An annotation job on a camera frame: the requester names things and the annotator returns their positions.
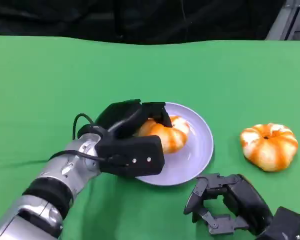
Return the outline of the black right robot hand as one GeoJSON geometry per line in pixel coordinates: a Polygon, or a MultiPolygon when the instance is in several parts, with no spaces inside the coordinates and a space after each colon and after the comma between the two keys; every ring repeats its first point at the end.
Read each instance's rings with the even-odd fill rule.
{"type": "Polygon", "coordinates": [[[254,186],[242,175],[201,174],[192,190],[184,215],[192,214],[192,222],[203,220],[210,235],[232,235],[236,230],[259,236],[272,222],[274,215],[254,186]],[[212,215],[204,201],[223,196],[223,204],[235,215],[212,215]]]}

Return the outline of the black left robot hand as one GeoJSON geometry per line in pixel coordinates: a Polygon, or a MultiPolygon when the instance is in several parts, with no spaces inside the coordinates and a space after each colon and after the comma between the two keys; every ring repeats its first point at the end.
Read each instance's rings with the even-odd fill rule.
{"type": "Polygon", "coordinates": [[[132,137],[148,119],[165,127],[172,127],[172,121],[165,109],[165,102],[141,102],[131,99],[110,104],[93,121],[80,113],[74,119],[72,138],[80,138],[87,133],[95,133],[97,127],[106,130],[116,139],[132,137]]]}

